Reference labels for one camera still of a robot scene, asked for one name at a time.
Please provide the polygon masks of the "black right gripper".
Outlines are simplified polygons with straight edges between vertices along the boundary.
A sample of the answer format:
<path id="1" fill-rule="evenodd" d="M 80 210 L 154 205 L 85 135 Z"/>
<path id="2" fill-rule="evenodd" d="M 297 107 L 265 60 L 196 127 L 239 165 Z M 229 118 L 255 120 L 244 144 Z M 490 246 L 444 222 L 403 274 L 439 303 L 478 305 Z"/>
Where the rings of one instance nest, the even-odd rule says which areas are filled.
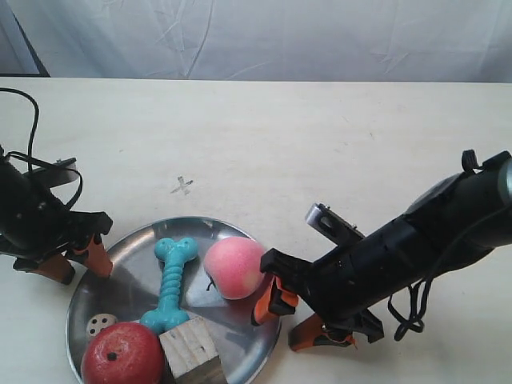
<path id="1" fill-rule="evenodd" d="M 313 314 L 289 332 L 294 352 L 356 346 L 356 333 L 370 343 L 382 339 L 382 322 L 369 308 L 406 286 L 407 236 L 407 223 L 397 218 L 353 246 L 336 246 L 314 262 L 268 250 L 260 270 L 271 280 L 253 308 L 252 325 L 292 315 L 303 300 Z"/>

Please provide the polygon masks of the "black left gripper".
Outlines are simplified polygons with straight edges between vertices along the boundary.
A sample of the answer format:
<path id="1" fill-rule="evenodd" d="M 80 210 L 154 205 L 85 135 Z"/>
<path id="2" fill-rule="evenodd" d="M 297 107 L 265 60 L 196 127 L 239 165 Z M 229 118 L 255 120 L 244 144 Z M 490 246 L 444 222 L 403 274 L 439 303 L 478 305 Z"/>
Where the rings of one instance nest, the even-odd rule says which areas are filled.
<path id="1" fill-rule="evenodd" d="M 1 154 L 1 253 L 15 258 L 15 270 L 63 285 L 73 281 L 72 262 L 108 278 L 113 263 L 102 236 L 110 232 L 112 219 L 102 211 L 72 210 L 82 193 L 81 174 L 51 189 L 24 177 L 34 160 L 16 151 Z"/>

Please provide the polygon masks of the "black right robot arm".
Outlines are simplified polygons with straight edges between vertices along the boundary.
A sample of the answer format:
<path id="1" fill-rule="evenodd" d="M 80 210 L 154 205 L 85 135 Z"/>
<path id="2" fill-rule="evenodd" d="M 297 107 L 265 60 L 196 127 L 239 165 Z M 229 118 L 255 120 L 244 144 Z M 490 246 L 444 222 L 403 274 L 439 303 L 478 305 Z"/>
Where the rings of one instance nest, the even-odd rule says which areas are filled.
<path id="1" fill-rule="evenodd" d="M 292 350 L 351 346 L 357 333 L 372 343 L 383 338 L 384 330 L 370 308 L 407 290 L 408 315 L 389 307 L 398 321 L 394 339 L 423 332 L 433 280 L 511 242 L 510 153 L 479 162 L 475 152 L 466 150 L 461 164 L 461 173 L 440 181 L 369 235 L 328 206 L 313 205 L 307 223 L 334 248 L 313 262 L 268 250 L 260 269 L 270 283 L 253 308 L 252 324 L 291 315 L 304 301 L 313 313 L 290 332 Z"/>

